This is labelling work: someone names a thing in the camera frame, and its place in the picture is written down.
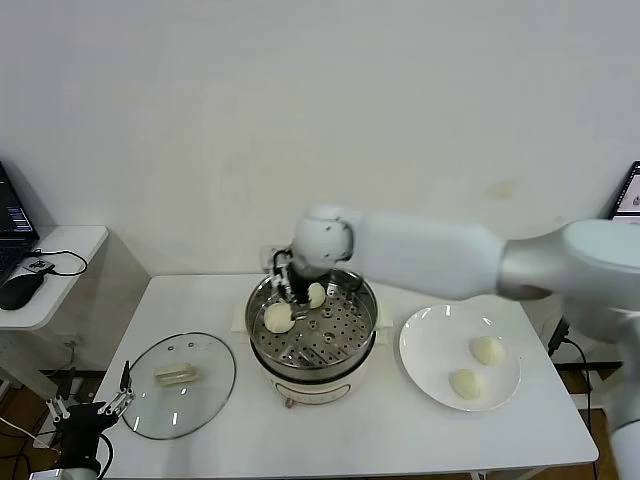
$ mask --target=laptop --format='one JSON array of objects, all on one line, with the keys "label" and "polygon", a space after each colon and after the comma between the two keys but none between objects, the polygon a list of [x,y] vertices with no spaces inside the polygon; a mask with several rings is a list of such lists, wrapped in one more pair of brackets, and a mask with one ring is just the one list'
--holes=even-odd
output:
[{"label": "laptop", "polygon": [[0,284],[39,238],[0,162]]}]

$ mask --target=computer mouse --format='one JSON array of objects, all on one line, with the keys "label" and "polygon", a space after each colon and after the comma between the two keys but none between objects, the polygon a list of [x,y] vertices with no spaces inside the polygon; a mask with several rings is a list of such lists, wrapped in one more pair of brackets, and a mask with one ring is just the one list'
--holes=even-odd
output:
[{"label": "computer mouse", "polygon": [[0,308],[18,310],[24,307],[44,282],[44,272],[20,275],[0,287]]}]

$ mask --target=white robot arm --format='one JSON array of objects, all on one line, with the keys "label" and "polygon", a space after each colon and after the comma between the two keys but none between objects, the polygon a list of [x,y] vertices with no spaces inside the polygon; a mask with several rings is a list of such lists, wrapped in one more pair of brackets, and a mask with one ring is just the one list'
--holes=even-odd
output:
[{"label": "white robot arm", "polygon": [[617,342],[626,381],[609,415],[623,479],[640,475],[640,228],[584,220],[504,241],[480,225],[344,207],[309,209],[296,226],[291,266],[313,279],[338,265],[368,280],[451,300],[552,292],[582,333]]}]

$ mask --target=white cooker base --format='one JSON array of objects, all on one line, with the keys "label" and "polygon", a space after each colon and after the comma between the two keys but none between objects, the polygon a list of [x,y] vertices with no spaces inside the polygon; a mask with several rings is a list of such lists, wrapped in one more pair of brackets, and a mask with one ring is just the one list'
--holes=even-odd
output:
[{"label": "white cooker base", "polygon": [[273,375],[266,369],[263,370],[271,385],[287,399],[288,407],[293,405],[291,401],[303,405],[323,405],[344,398],[360,385],[367,371],[368,361],[368,358],[365,359],[362,365],[345,377],[317,385],[290,382]]}]

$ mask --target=small white table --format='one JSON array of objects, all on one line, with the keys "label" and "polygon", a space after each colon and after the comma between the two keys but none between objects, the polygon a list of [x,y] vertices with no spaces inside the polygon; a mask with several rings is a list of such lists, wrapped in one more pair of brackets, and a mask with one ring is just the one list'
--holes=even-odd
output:
[{"label": "small white table", "polygon": [[[465,302],[501,328],[522,358],[522,383],[497,410],[465,413],[422,393],[404,372],[395,341],[376,346],[350,396],[314,407],[284,407],[250,346],[232,333],[237,306],[263,275],[155,277],[97,394],[110,400],[126,360],[157,341],[202,331],[224,340],[237,363],[228,403],[207,425],[176,440],[133,433],[124,421],[106,433],[115,447],[113,479],[265,478],[502,472],[529,478],[547,466],[586,463],[598,451],[518,303],[492,296]],[[440,303],[372,285],[397,333],[418,309]],[[100,449],[104,463],[106,451]],[[506,470],[524,469],[509,472]]]},{"label": "small white table", "polygon": [[[34,248],[43,252],[70,250],[90,262],[104,240],[107,229],[103,226],[58,226],[38,229],[40,241]],[[75,272],[82,268],[82,262],[71,255],[43,257],[56,265],[59,272]],[[24,275],[29,271],[18,267],[13,276]],[[35,334],[56,342],[56,336],[46,328],[64,298],[80,277],[54,277],[47,275],[42,286],[19,310],[0,310],[0,331],[33,331]],[[0,337],[0,367],[16,380],[29,387],[40,397],[47,399],[55,395],[56,385],[42,375],[31,362],[24,357],[16,358],[9,336]]]}]

